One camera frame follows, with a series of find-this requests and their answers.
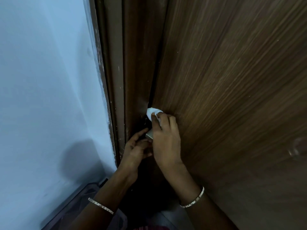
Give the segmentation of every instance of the blue-white wall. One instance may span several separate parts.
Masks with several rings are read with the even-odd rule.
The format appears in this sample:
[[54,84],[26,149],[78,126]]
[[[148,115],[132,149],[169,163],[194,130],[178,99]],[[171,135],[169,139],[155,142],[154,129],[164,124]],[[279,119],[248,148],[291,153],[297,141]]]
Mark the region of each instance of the blue-white wall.
[[0,0],[0,229],[41,229],[115,169],[83,0]]

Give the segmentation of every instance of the right hand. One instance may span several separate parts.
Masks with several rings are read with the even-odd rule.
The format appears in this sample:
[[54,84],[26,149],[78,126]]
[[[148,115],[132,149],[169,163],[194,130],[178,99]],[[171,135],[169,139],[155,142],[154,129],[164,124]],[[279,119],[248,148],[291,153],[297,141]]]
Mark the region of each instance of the right hand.
[[182,165],[180,157],[180,135],[176,118],[163,112],[157,114],[161,120],[161,127],[155,114],[151,115],[153,125],[153,155],[164,173],[174,166]]

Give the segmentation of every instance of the wooden door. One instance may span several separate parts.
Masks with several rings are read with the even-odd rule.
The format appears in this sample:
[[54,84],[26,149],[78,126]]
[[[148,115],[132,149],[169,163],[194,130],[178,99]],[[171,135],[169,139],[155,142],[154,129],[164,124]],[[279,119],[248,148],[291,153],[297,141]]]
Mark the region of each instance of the wooden door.
[[169,0],[158,63],[152,107],[220,208],[307,229],[307,0]]

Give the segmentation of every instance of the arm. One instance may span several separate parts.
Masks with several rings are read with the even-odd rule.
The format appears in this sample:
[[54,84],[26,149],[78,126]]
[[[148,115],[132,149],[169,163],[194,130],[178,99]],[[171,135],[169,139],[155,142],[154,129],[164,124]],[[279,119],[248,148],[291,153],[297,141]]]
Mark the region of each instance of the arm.
[[[138,166],[143,158],[151,154],[144,154],[144,149],[151,145],[148,139],[140,140],[139,137],[146,133],[144,129],[136,133],[125,145],[124,155],[120,166],[110,180],[98,191],[93,198],[96,202],[116,212],[122,198],[129,187],[138,177]],[[84,210],[70,225],[71,230],[103,230],[109,226],[113,215],[97,205],[89,202]]]
[[[154,158],[167,181],[175,190],[182,205],[194,201],[201,188],[195,183],[180,157],[180,135],[174,116],[158,113],[161,127],[155,115],[153,123]],[[237,229],[232,221],[204,193],[201,199],[186,208],[195,229]]]

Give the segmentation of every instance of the silver bangle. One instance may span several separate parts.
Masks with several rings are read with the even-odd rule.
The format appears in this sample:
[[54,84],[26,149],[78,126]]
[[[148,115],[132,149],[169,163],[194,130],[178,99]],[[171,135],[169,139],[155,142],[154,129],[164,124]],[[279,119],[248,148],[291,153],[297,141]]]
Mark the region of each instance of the silver bangle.
[[94,203],[96,204],[97,206],[101,207],[102,209],[106,210],[107,212],[110,212],[112,215],[114,214],[113,211],[111,211],[109,208],[101,205],[100,203],[96,202],[95,200],[92,200],[91,198],[88,198],[88,200],[91,202],[91,203]]
[[205,192],[205,188],[203,187],[201,193],[196,197],[196,199],[195,199],[193,202],[191,202],[190,204],[185,205],[185,206],[181,206],[181,205],[180,205],[180,206],[183,207],[183,208],[187,208],[187,207],[190,207],[190,206],[194,205],[194,204],[197,203],[197,201],[202,197],[202,195],[204,194],[204,192]]

